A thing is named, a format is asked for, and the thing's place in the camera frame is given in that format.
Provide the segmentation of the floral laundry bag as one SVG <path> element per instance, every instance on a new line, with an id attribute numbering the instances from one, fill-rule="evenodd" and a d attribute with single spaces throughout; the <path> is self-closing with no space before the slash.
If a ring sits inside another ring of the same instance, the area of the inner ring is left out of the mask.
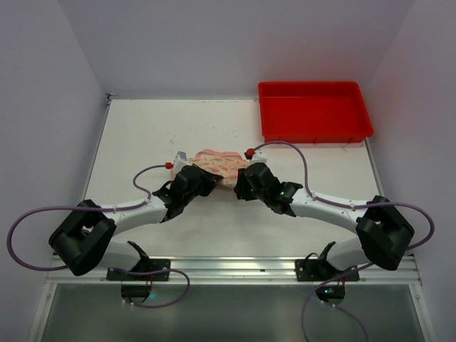
<path id="1" fill-rule="evenodd" d="M 234 188 L 237 184 L 238 170 L 249 166 L 249 161 L 238 152 L 217 152 L 210 149 L 199 151 L 194 157 L 187 157 L 190 165 L 197 166 L 206 172 L 222 177 L 221 186 Z M 170 170 L 170 176 L 176 173 Z"/>

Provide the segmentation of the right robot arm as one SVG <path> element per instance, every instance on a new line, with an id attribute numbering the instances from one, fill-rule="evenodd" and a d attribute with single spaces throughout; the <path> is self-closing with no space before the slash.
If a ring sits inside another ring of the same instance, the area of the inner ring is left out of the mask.
<path id="1" fill-rule="evenodd" d="M 336 271 L 367 263 L 395 271 L 415 234 L 385 197 L 376 195 L 367 202 L 337 197 L 321 201 L 299 183 L 279 181 L 263 162 L 238 171 L 234 192 L 240 200 L 263 202 L 276 214 L 316 219 L 352 232 L 354 238 L 330 242 L 318 258 L 321 265 Z"/>

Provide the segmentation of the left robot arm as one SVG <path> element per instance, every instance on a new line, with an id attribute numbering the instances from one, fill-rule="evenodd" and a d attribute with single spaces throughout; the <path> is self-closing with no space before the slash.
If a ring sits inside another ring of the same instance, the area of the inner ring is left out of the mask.
<path id="1" fill-rule="evenodd" d="M 219 175 L 190 165 L 137 204 L 102 207 L 84 200 L 53 232 L 48 243 L 76 276 L 96 267 L 143 276 L 152 271 L 146 252 L 136 242 L 119 243 L 112 238 L 136 227 L 174 219 L 194 198 L 208 196 L 221 180 Z"/>

